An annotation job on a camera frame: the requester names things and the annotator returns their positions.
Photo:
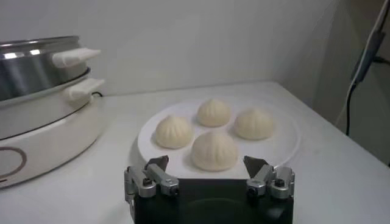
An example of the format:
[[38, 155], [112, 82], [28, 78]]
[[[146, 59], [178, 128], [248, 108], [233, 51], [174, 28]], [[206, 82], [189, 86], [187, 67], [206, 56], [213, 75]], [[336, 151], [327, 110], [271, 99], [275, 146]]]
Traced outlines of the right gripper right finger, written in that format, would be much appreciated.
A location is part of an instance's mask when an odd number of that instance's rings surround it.
[[243, 162], [250, 176], [246, 181], [248, 196], [257, 198], [269, 194], [278, 200], [293, 198], [295, 173], [292, 168], [275, 168], [264, 159], [250, 156], [245, 156]]

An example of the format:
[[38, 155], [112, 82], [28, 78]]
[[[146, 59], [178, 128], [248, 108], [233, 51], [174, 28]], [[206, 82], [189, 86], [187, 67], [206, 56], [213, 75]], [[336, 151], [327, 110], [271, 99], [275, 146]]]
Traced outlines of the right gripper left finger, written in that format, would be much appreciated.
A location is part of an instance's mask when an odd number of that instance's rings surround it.
[[136, 195], [141, 198], [152, 198], [157, 194], [157, 187], [160, 193], [167, 196], [179, 194], [179, 179], [165, 172], [169, 162], [167, 155], [150, 159], [141, 168], [129, 166], [124, 171], [124, 198], [128, 203]]

